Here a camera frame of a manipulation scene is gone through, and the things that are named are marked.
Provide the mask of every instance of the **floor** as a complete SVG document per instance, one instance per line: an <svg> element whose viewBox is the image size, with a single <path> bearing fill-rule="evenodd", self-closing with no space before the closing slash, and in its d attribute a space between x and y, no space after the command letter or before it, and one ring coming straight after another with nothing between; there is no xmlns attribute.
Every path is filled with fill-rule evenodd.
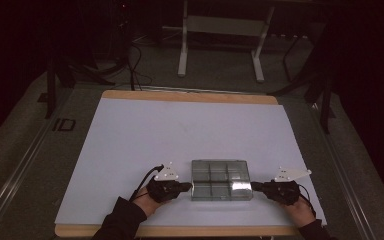
<svg viewBox="0 0 384 240"><path fill-rule="evenodd" d="M281 65L291 44L278 37L267 39L262 56L265 82L255 81L252 45L232 48L220 43L201 44L191 38L187 74L177 76L179 34L166 32L157 46L146 37L134 41L131 61L136 64L137 90L223 91L265 94L288 84ZM311 51L302 39L288 56L292 74ZM101 67L107 61L99 62ZM98 85L81 74L74 89L58 88L58 108L44 119L46 74L35 80L0 128L0 239L55 239L54 220L76 165L82 143L100 95L106 89L129 89L127 69L105 76L114 86ZM319 111L302 98L306 86L279 97L290 118L295 137L325 211L328 230L339 239L384 239L384 187L340 98L333 96L331 133L318 124ZM55 130L57 119L76 119L71 132ZM301 239L276 237L276 239Z"/></svg>

